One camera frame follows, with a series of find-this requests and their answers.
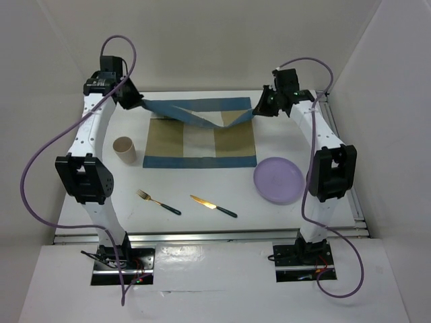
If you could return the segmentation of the blue beige white placemat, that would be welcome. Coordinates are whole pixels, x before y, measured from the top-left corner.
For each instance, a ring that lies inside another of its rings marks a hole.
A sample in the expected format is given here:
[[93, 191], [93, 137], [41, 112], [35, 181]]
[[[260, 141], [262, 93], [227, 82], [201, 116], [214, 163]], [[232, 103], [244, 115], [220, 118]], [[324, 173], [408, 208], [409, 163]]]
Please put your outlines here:
[[152, 113], [144, 168], [257, 165], [250, 98], [145, 100], [143, 106]]

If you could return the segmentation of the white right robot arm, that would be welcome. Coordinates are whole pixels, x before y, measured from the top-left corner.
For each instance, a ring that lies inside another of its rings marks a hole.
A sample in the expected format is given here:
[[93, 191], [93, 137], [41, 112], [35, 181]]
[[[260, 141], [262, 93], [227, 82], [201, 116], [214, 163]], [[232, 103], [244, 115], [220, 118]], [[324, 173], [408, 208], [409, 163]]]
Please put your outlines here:
[[306, 220], [291, 252], [275, 255], [274, 261], [316, 264], [327, 249], [327, 227], [341, 198], [353, 186], [357, 151], [331, 130], [307, 89], [300, 89], [295, 69], [275, 69], [273, 85], [265, 85], [253, 114], [272, 117], [283, 111], [302, 131], [311, 146], [311, 165], [306, 177]]

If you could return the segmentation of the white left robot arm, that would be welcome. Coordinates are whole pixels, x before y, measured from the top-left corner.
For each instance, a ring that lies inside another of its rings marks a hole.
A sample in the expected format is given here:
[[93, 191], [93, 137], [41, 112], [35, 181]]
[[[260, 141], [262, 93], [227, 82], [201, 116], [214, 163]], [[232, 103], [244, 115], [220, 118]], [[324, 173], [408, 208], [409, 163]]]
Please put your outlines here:
[[112, 205], [114, 177], [102, 163], [103, 142], [117, 105], [130, 110], [143, 98], [133, 82], [125, 79], [123, 62], [120, 57], [100, 57], [99, 70], [84, 83], [85, 120], [80, 123], [67, 155], [55, 160], [67, 194], [86, 210], [96, 227], [99, 257], [117, 268], [128, 267], [133, 252]]

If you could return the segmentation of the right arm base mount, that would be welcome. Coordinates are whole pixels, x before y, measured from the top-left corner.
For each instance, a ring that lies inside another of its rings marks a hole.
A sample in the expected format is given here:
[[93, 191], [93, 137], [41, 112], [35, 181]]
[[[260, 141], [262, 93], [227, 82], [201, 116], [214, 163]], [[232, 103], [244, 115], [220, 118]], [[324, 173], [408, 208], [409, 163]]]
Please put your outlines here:
[[275, 277], [278, 283], [337, 280], [332, 251], [325, 240], [317, 244], [317, 248], [307, 249], [294, 245], [274, 245], [273, 253], [267, 257], [275, 265]]

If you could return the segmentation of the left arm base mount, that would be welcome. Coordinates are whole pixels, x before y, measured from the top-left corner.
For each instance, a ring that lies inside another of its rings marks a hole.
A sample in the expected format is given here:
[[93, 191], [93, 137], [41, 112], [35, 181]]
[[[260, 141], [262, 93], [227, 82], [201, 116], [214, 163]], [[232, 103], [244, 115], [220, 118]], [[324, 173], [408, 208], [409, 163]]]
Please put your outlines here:
[[[101, 253], [81, 254], [90, 258], [94, 265], [92, 269], [92, 286], [120, 285], [117, 263], [115, 259], [105, 257]], [[155, 248], [134, 248], [131, 250], [131, 260], [120, 259], [123, 279], [128, 286], [133, 279], [136, 285], [152, 285], [154, 283]]]

